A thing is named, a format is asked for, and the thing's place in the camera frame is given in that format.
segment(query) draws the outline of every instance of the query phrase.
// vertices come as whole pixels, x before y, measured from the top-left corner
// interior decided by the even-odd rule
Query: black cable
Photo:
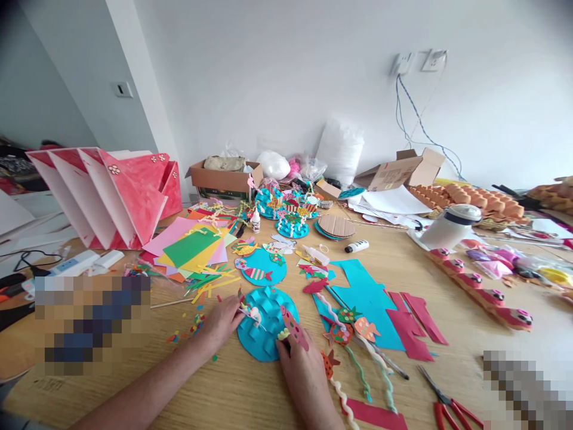
[[[55,262],[51,262],[51,263],[42,263],[42,264],[38,264],[38,265],[36,265],[36,264],[31,264],[31,263],[29,263],[29,262],[26,260],[26,258],[29,257],[30,254],[32,254],[33,252],[42,253],[42,254],[44,254],[44,256],[46,256],[46,257],[59,257],[60,259],[59,259],[59,260],[56,260]],[[33,267],[53,265],[53,264],[56,264],[56,263],[61,262],[61,261],[64,259],[64,257],[62,257],[62,256],[59,255],[59,254],[47,254],[47,253],[45,253],[44,251],[41,251],[41,250],[16,251],[16,252],[13,252],[13,253],[0,255],[0,257],[8,257],[8,256],[10,256],[10,255],[16,255],[16,254],[21,254],[21,255],[20,255],[20,260],[18,260],[18,263],[17,263],[16,266],[14,267],[13,272],[18,272],[18,271],[20,271],[20,270],[24,270],[24,269],[27,269],[27,268],[32,269]],[[22,267],[22,268],[18,268],[22,262],[26,263],[27,266],[24,266],[24,267]]]

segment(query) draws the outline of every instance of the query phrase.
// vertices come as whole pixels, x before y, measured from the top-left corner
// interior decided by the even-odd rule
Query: red-handled scissors
[[[436,423],[438,424],[439,430],[445,430],[445,427],[443,425],[443,417],[444,416],[446,417],[448,422],[452,425],[452,428],[454,430],[460,430],[460,427],[457,425],[457,423],[454,421],[454,418],[452,417],[451,413],[448,411],[448,406],[450,406],[450,408],[452,408],[455,415],[458,417],[458,419],[461,421],[462,425],[464,426],[465,430],[472,430],[472,427],[468,423],[464,414],[469,419],[474,421],[474,423],[476,423],[480,429],[483,429],[483,422],[480,421],[478,417],[476,417],[473,413],[471,413],[463,405],[456,402],[456,400],[454,400],[450,397],[447,397],[444,393],[442,393],[440,391],[440,389],[438,388],[438,386],[434,383],[434,381],[432,381],[432,378],[430,377],[430,375],[428,375],[428,372],[426,372],[426,369],[424,369],[420,365],[418,366],[418,369],[422,372],[422,375],[424,375],[424,377],[430,383],[430,385],[432,386],[436,395],[438,396],[438,401],[434,403],[434,412],[436,414]]]

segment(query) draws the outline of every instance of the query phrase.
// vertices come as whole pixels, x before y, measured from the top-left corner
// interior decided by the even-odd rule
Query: cable
[[[51,262],[51,263],[42,263],[42,264],[37,264],[37,265],[36,265],[36,264],[30,264],[30,263],[26,260],[26,258],[28,258],[28,257],[30,256],[30,254],[32,254],[33,252],[42,253],[42,254],[44,254],[44,256],[46,256],[46,257],[59,257],[60,259],[57,260],[57,261],[55,261],[55,262]],[[21,254],[21,255],[20,255],[20,260],[18,260],[18,263],[17,263],[16,266],[14,267],[14,270],[12,270],[13,272],[18,272],[18,271],[20,271],[20,270],[24,270],[24,269],[27,269],[27,268],[31,268],[31,269],[32,269],[33,267],[36,267],[36,268],[37,268],[37,267],[40,267],[40,266],[49,266],[49,265],[53,265],[53,264],[59,263],[59,262],[61,262],[61,261],[63,260],[63,257],[62,257],[61,255],[59,255],[59,254],[47,254],[47,253],[45,253],[44,251],[41,251],[41,250],[16,251],[16,252],[13,252],[13,253],[10,253],[10,254],[0,255],[0,257],[7,257],[7,256],[10,256],[10,255],[16,255],[16,254]],[[27,266],[24,266],[24,267],[22,267],[22,268],[19,268],[19,267],[20,267],[20,264],[21,264],[22,262],[26,263]]]
[[[418,121],[420,122],[420,127],[421,127],[421,129],[422,129],[422,132],[424,133],[424,135],[426,136],[426,138],[431,142],[431,144],[421,143],[421,145],[435,145],[435,146],[438,146],[439,148],[441,148],[441,149],[442,149],[442,153],[444,154],[444,156],[445,156],[445,157],[448,159],[448,161],[454,166],[455,171],[456,171],[456,173],[458,174],[458,178],[459,178],[460,180],[465,181],[465,178],[461,175],[462,164],[461,164],[460,158],[457,156],[457,154],[456,154],[454,151],[452,151],[452,150],[449,149],[449,148],[446,148],[446,147],[443,146],[443,145],[440,145],[440,144],[434,142],[434,141],[432,140],[432,138],[431,138],[430,136],[428,136],[428,133],[426,132],[426,129],[424,128],[424,124],[422,123],[422,119],[420,118],[420,114],[418,113],[418,109],[416,108],[416,105],[415,105],[414,101],[412,100],[412,97],[410,96],[410,93],[409,93],[408,90],[406,89],[406,86],[405,86],[404,83],[402,82],[402,77],[401,77],[400,74],[398,74],[398,76],[396,77],[396,87],[398,87],[398,82],[400,82],[400,85],[402,86],[404,92],[405,92],[406,95],[408,96],[408,100],[410,101],[410,104],[412,104],[412,107],[414,108],[414,112],[415,112],[416,116],[418,117]],[[400,110],[400,116],[401,116],[401,118],[402,118],[402,105],[401,105],[401,102],[399,101],[399,97],[400,97],[400,96],[399,96],[399,93],[398,93],[397,90],[396,90],[396,97],[398,98],[398,102],[397,102],[397,104],[396,104],[396,109],[397,109],[397,110],[398,110],[398,109]],[[410,136],[408,135],[408,133],[405,131],[405,127],[403,126],[403,120],[402,120],[402,127],[400,127],[400,129],[404,132],[404,135],[407,136],[407,140],[408,140],[408,143],[409,143],[410,145],[411,145],[412,143],[418,143],[418,142],[413,142],[413,141],[411,140]],[[458,168],[457,164],[454,163],[453,160],[448,156],[448,154],[446,154],[446,151],[445,151],[446,149],[447,149],[448,151],[452,152],[452,153],[456,156],[456,158],[457,158],[458,161],[460,162],[460,167],[459,167],[459,168]]]

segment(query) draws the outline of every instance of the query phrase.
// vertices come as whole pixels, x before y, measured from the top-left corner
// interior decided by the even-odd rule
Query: power cord
[[[418,118],[418,123],[420,124],[420,127],[422,129],[422,132],[424,133],[424,135],[427,137],[427,139],[431,142],[431,143],[423,143],[423,142],[414,142],[411,138],[411,136],[406,132],[406,127],[404,125],[404,120],[403,120],[403,116],[402,116],[402,102],[400,100],[400,93],[399,93],[399,87],[398,87],[398,83],[400,83],[400,85],[402,86],[404,92],[406,93],[406,95],[408,96],[408,100],[410,101],[410,104],[412,104],[412,107],[414,108],[414,112],[416,114],[416,117]],[[424,124],[422,123],[422,118],[420,116],[420,114],[418,113],[418,109],[416,108],[416,105],[414,103],[414,101],[412,100],[412,97],[410,96],[410,93],[408,92],[408,90],[406,89],[406,86],[404,85],[403,81],[402,81],[402,77],[400,74],[398,74],[398,76],[396,77],[396,122],[398,123],[398,127],[400,128],[400,130],[402,130],[402,132],[404,133],[404,138],[407,140],[408,142],[408,146],[410,148],[412,148],[412,144],[415,145],[433,145],[433,146],[437,146],[439,148],[442,149],[442,153],[444,154],[444,156],[446,157],[446,159],[454,166],[454,169],[458,175],[458,179],[462,180],[462,181],[466,181],[465,178],[462,176],[461,172],[462,172],[462,163],[461,163],[461,159],[460,157],[450,148],[447,148],[443,145],[440,145],[436,142],[434,142],[432,140],[432,138],[430,136],[428,136],[426,129],[424,128]],[[458,168],[458,165],[456,163],[454,163],[454,161],[448,156],[448,154],[446,153],[446,151],[450,151],[456,158],[457,161],[460,165],[460,167]]]

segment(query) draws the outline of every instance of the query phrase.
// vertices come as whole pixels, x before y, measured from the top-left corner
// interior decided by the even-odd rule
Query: teal craft paper
[[[386,309],[397,311],[396,305],[384,292],[384,284],[378,284],[359,260],[331,262],[331,264],[344,270],[350,288],[332,286],[332,289],[349,307],[356,307],[369,323],[376,324],[382,336],[376,336],[376,345],[379,348],[405,351],[404,345],[394,324],[390,320]]]
[[[185,236],[183,239],[175,242],[173,245],[169,245],[163,250],[173,264],[175,264],[176,268],[194,259],[203,252],[205,248],[219,239],[219,236],[215,236],[215,233],[206,228],[202,228],[200,231],[207,232],[207,234],[199,232],[191,233],[189,236]]]
[[[313,294],[312,298],[315,300],[316,309],[318,309],[319,315],[324,315],[329,320],[333,320],[334,318],[332,317],[330,312],[328,312],[327,306],[324,303],[322,303],[318,297],[316,297],[316,294]],[[322,321],[322,324],[324,325],[324,329],[326,330],[326,333],[330,332],[330,324],[328,324],[322,317],[321,317],[321,321]]]

